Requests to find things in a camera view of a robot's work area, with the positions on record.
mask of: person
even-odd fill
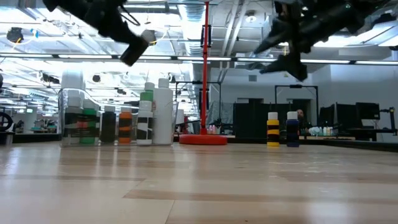
[[[307,122],[307,119],[305,119],[303,110],[301,110],[301,109],[297,110],[297,118],[298,118],[298,126],[300,129],[300,134],[308,133],[308,129],[310,128],[310,125]]]

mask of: clear bottle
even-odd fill
[[[137,118],[137,145],[152,144],[152,126],[154,114],[151,101],[140,101]]]

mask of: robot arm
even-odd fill
[[[104,37],[129,44],[121,60],[132,66],[148,48],[149,43],[129,29],[119,13],[127,0],[43,0],[49,11],[61,7],[98,30]]]
[[[365,18],[390,0],[281,0],[275,2],[278,17],[267,38],[254,50],[261,53],[282,42],[289,43],[289,54],[280,55],[260,73],[287,71],[300,81],[307,78],[301,53],[310,53],[318,41],[343,28],[351,33],[364,25]]]

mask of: red pole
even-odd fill
[[[209,2],[205,2],[205,43],[203,44],[203,91],[201,95],[200,134],[207,134],[206,129],[206,93],[207,93],[207,39],[209,25]]]

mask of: wooden floor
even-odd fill
[[[0,147],[2,224],[398,223],[398,154],[328,146]]]

